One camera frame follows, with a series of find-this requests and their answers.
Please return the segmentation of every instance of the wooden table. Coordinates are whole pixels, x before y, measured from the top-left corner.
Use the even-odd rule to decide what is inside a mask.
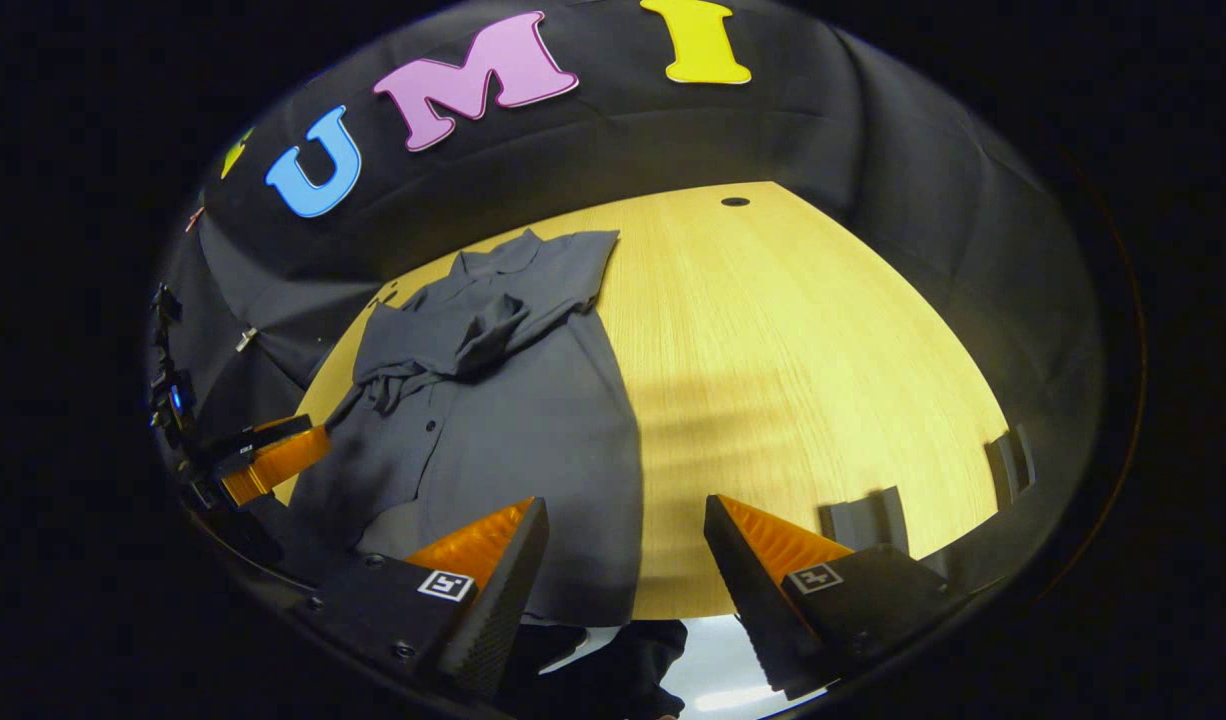
[[[726,197],[748,205],[722,205]],[[698,186],[527,224],[543,240],[619,229],[596,310],[640,424],[636,619],[733,612],[701,534],[723,493],[818,530],[818,507],[897,486],[912,557],[996,511],[983,445],[1007,423],[942,316],[841,224],[771,182]],[[488,251],[520,234],[467,247]],[[385,285],[402,305],[449,254]],[[347,393],[369,313],[298,407]],[[295,480],[276,488],[284,503]]]

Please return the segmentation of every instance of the pink letter m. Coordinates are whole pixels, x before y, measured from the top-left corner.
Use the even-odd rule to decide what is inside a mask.
[[[555,67],[555,60],[537,36],[537,23],[543,17],[535,10],[481,29],[462,67],[421,59],[380,79],[374,92],[390,94],[408,123],[405,146],[413,152],[425,150],[457,126],[452,118],[436,115],[432,101],[472,120],[484,117],[490,74],[497,74],[501,83],[498,104],[503,108],[528,105],[577,87],[577,76]]]

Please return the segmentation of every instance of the blue letter u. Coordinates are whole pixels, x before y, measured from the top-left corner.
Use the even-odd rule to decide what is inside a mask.
[[[306,140],[319,140],[329,158],[333,159],[333,177],[315,186],[302,166],[297,164],[297,146],[289,147],[275,161],[266,173],[266,184],[275,186],[284,204],[303,218],[315,218],[327,213],[356,186],[360,179],[360,150],[351,140],[347,128],[343,128],[345,105],[337,105],[313,124],[306,131]]]

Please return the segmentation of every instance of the black bracket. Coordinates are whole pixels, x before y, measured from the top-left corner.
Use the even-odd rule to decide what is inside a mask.
[[[845,547],[864,550],[886,543],[910,553],[906,516],[897,488],[873,492],[861,500],[839,502],[818,509],[821,534]]]
[[[1003,510],[1035,484],[1035,456],[1022,424],[987,443],[987,460],[996,482],[996,504]]]
[[[191,377],[174,367],[169,352],[169,325],[181,320],[181,302],[168,286],[159,283],[151,299],[151,310],[154,314],[151,345],[156,351],[156,374],[148,397],[151,427],[164,432],[169,448],[177,450],[181,446],[188,461],[197,461],[197,448],[192,443],[196,397]]]

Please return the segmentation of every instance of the yellow letter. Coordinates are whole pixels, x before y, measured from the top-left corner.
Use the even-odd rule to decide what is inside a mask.
[[[249,128],[248,132],[244,132],[244,137],[239,139],[239,142],[234,147],[226,151],[226,159],[221,164],[221,179],[226,179],[226,173],[230,172],[230,167],[235,163],[235,159],[239,159],[239,155],[244,152],[244,141],[248,140],[249,135],[253,135],[253,128]]]
[[[641,0],[640,6],[667,20],[676,49],[676,61],[667,65],[668,79],[725,85],[752,81],[752,70],[737,64],[725,32],[725,18],[732,10],[704,0]]]

